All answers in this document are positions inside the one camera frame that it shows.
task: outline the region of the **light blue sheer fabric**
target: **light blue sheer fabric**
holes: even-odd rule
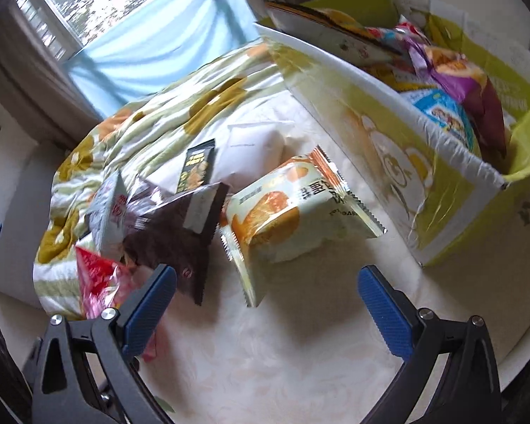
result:
[[[150,0],[65,70],[103,117],[258,38],[246,0]]]

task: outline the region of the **blue gripper pad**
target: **blue gripper pad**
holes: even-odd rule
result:
[[[177,289],[175,270],[167,266],[144,295],[124,327],[122,355],[141,355]]]
[[[359,272],[358,291],[389,351],[408,361],[413,352],[412,329],[379,279],[366,266]]]

